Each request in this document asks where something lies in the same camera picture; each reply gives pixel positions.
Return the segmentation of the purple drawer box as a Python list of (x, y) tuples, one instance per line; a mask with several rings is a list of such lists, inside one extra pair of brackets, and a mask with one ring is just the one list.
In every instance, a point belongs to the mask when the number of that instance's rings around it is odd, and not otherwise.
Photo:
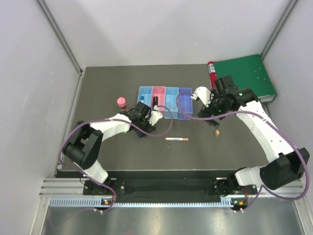
[(191, 95), (189, 93), (192, 92), (191, 88), (179, 88), (179, 93), (182, 93), (179, 96), (179, 113), (178, 120), (190, 120), (189, 117), (185, 116), (181, 111), (186, 113), (188, 116), (193, 115), (193, 100), (191, 99)]

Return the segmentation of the pink drawer box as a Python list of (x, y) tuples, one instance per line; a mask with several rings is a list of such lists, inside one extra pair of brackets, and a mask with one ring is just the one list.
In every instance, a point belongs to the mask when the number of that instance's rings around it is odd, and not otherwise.
[(159, 106), (165, 106), (165, 86), (153, 86), (152, 89), (152, 101), (153, 97), (157, 96), (158, 97), (158, 105)]

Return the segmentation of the red clip folder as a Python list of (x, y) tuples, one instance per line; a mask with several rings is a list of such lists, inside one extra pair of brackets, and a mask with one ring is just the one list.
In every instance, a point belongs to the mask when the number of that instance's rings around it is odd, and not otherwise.
[(215, 86), (214, 82), (217, 80), (217, 74), (216, 74), (216, 71), (215, 71), (214, 62), (210, 61), (210, 62), (207, 63), (207, 65), (208, 65), (208, 72), (209, 72), (211, 87), (213, 89), (215, 89), (216, 86)]

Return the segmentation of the green ring binder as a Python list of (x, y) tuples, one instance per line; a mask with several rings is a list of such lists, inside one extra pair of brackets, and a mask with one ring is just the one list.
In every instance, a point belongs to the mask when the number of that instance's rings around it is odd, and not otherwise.
[(218, 78), (230, 75), (238, 89), (250, 88), (261, 102), (271, 102), (276, 90), (259, 54), (213, 63)]

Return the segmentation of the black blue highlighter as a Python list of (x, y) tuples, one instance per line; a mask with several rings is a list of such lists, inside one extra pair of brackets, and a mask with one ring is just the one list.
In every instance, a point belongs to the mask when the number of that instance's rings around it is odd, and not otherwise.
[(154, 96), (153, 97), (153, 110), (157, 110), (158, 109), (158, 97)]

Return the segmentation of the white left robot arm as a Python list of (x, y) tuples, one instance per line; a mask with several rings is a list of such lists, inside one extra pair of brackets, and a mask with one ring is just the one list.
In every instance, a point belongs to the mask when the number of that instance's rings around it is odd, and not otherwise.
[(103, 141), (120, 133), (134, 130), (139, 138), (154, 131), (156, 123), (163, 118), (158, 109), (138, 102), (135, 108), (124, 110), (103, 121), (76, 123), (73, 134), (66, 140), (62, 153), (69, 158), (83, 174), (93, 179), (94, 188), (100, 194), (110, 191), (111, 183), (107, 171), (97, 160)]

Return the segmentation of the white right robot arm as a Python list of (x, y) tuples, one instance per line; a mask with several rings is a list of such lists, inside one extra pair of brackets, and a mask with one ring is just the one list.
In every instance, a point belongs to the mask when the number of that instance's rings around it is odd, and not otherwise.
[(305, 173), (309, 153), (287, 142), (265, 113), (257, 95), (250, 88), (238, 89), (230, 75), (217, 79), (215, 88), (198, 87), (193, 100), (203, 103), (198, 117), (209, 125), (219, 125), (213, 117), (223, 119), (225, 114), (234, 113), (251, 131), (262, 147), (268, 164), (244, 167), (229, 176), (228, 188), (232, 193), (241, 193), (246, 186), (264, 185), (276, 190)]

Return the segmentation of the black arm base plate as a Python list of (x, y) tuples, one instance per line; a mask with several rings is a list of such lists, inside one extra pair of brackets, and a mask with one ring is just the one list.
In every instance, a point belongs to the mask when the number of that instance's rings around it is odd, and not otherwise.
[(118, 203), (220, 202), (257, 194), (255, 186), (235, 185), (233, 170), (114, 170), (105, 184), (114, 192), (87, 180), (83, 194), (116, 195)]

